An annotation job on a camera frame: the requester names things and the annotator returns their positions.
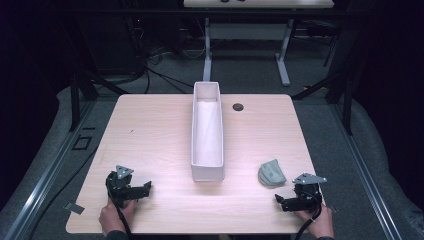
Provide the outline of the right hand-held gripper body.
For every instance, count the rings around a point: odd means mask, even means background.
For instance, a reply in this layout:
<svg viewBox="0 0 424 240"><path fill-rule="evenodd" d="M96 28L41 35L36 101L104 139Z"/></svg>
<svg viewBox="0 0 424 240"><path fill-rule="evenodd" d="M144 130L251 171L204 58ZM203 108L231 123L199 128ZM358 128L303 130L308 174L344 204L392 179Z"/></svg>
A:
<svg viewBox="0 0 424 240"><path fill-rule="evenodd" d="M291 205L292 211L315 211L322 203L320 184L326 183L325 177L302 173L293 180L296 197Z"/></svg>

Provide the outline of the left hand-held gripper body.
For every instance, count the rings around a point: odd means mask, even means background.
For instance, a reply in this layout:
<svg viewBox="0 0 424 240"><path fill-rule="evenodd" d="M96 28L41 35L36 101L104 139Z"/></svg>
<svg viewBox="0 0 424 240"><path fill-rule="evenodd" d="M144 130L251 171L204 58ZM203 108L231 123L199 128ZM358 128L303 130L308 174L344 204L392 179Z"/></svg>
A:
<svg viewBox="0 0 424 240"><path fill-rule="evenodd" d="M133 170L117 165L115 171L111 171L106 178L105 185L108 196L120 208L129 201L129 194L132 192L144 192L143 187L131 187Z"/></svg>

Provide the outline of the person's right hand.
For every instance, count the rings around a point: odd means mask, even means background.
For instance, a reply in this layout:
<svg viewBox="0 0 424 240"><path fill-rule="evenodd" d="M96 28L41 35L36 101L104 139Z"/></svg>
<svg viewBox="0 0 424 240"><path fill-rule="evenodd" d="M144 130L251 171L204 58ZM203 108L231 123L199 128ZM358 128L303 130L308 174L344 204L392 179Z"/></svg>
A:
<svg viewBox="0 0 424 240"><path fill-rule="evenodd" d="M335 239L332 210L324 204L321 205L321 213L318 217L307 211L295 211L295 214L304 222L311 220L308 231L315 239L323 236L329 236Z"/></svg>

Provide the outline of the person's left hand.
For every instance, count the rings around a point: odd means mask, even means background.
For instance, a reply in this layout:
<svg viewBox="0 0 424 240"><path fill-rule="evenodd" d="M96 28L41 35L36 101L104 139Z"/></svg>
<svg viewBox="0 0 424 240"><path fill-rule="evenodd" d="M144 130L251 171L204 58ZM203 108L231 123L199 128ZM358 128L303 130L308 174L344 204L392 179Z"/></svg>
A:
<svg viewBox="0 0 424 240"><path fill-rule="evenodd" d="M132 225L136 206L137 201L131 200L125 208L117 209L112 200L109 199L99 215L99 223L104 237L113 230L123 231L127 234L126 226L130 227Z"/></svg>

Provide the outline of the folded green cloth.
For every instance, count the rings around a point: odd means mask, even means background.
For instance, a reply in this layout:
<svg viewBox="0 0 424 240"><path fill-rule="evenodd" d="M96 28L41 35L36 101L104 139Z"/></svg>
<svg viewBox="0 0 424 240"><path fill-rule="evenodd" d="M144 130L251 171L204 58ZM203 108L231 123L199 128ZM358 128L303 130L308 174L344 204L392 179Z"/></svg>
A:
<svg viewBox="0 0 424 240"><path fill-rule="evenodd" d="M258 179L265 186L281 186L287 181L277 159L263 163L260 166Z"/></svg>

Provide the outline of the grey tape piece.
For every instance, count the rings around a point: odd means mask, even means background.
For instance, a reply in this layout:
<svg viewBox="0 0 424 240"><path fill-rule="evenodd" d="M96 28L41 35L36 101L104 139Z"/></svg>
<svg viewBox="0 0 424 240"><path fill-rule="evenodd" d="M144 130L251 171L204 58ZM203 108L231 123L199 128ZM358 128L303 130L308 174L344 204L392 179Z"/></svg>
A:
<svg viewBox="0 0 424 240"><path fill-rule="evenodd" d="M75 203L71 203L68 202L65 204L64 208L70 212L76 213L78 215L81 215L84 211L84 208L75 204Z"/></svg>

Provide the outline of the long white box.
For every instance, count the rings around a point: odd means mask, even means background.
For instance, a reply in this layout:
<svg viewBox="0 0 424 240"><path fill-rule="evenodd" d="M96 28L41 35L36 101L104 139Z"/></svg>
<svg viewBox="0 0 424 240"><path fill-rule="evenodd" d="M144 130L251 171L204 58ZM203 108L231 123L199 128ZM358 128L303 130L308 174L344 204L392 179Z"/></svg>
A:
<svg viewBox="0 0 424 240"><path fill-rule="evenodd" d="M192 104L191 170L196 182L223 181L224 135L217 82L196 82Z"/></svg>

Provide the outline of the black metal stand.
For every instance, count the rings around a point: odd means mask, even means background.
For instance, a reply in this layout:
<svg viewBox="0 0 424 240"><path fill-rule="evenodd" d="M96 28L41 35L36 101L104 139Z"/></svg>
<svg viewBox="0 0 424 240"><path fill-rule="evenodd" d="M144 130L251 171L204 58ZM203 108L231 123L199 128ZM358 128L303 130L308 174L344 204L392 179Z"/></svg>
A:
<svg viewBox="0 0 424 240"><path fill-rule="evenodd" d="M334 73L292 96L293 100L302 100L322 87L329 86L325 100L328 104L338 104L340 99L343 99L342 126L349 135L352 134L351 107L354 75L360 65L361 54L367 42L366 21L356 20L356 28L353 30L356 31L357 36L343 64Z"/></svg>
<svg viewBox="0 0 424 240"><path fill-rule="evenodd" d="M99 83L118 95L127 94L127 91L108 82L106 79L96 75L94 72L89 71L84 66L77 49L68 36L64 36L62 38L62 44L69 56L73 70L73 77L70 81L72 111L70 131L74 131L81 121L80 93L82 93L88 101L96 101L99 97L99 93L95 89L93 82Z"/></svg>

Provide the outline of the white desk with metal legs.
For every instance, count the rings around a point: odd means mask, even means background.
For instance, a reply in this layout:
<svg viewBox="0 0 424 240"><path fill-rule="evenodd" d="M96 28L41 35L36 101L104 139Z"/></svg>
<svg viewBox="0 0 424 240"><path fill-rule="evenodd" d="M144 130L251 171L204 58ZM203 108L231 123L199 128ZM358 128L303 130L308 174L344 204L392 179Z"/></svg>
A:
<svg viewBox="0 0 424 240"><path fill-rule="evenodd" d="M287 10L300 13L305 9L331 9L333 0L184 0L186 8L194 10ZM281 41L281 48L275 54L276 64L283 86L289 86L290 80L285 65L285 55L294 30L294 20L284 23L217 23L209 17L204 23L205 61L203 80L210 81L212 74L211 41L217 40L274 40Z"/></svg>

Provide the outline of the metal floor rail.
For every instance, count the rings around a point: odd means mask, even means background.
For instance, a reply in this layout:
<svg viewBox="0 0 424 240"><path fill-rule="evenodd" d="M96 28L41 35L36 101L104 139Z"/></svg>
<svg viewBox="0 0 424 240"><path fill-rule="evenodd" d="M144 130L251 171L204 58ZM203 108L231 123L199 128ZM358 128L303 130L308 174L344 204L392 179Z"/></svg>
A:
<svg viewBox="0 0 424 240"><path fill-rule="evenodd" d="M80 120L71 126L71 107L61 102L59 112L38 153L5 208L0 212L0 240L21 240L36 218L51 187L56 181L65 156L76 141L82 123L96 102L83 104Z"/></svg>
<svg viewBox="0 0 424 240"><path fill-rule="evenodd" d="M387 240L403 240L392 215L389 212L386 202L384 201L377 185L368 169L365 159L357 146L355 139L349 135L342 122L341 110L337 105L330 105L330 111L335 118L337 126L339 127L349 151L353 156L353 161L356 166L357 174L361 184L366 192L370 201L373 211L380 223L380 226L386 236Z"/></svg>

